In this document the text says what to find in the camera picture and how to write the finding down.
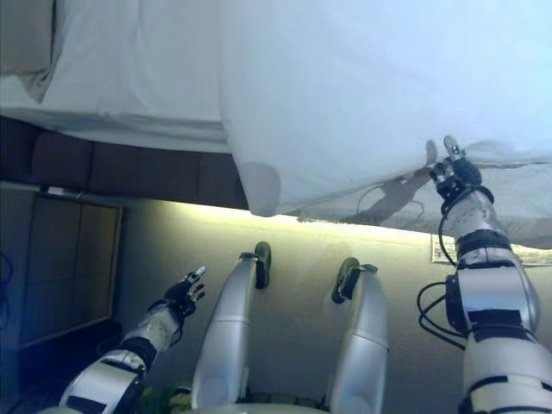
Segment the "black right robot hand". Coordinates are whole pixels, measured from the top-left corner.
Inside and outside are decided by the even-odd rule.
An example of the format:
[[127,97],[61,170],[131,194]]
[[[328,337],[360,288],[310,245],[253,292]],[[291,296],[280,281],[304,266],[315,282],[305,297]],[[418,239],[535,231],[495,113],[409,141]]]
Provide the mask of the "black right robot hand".
[[465,190],[481,185],[479,169],[466,157],[466,153],[452,135],[443,138],[447,157],[430,168],[437,193],[445,202],[456,200]]

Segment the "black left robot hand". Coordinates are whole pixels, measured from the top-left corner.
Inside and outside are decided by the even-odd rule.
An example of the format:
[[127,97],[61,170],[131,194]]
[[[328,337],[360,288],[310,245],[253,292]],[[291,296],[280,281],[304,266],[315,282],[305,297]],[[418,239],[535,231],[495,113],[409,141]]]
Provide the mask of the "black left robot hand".
[[206,271],[205,266],[189,272],[165,293],[170,307],[180,317],[186,318],[197,309],[196,302],[204,295],[204,283],[200,279]]

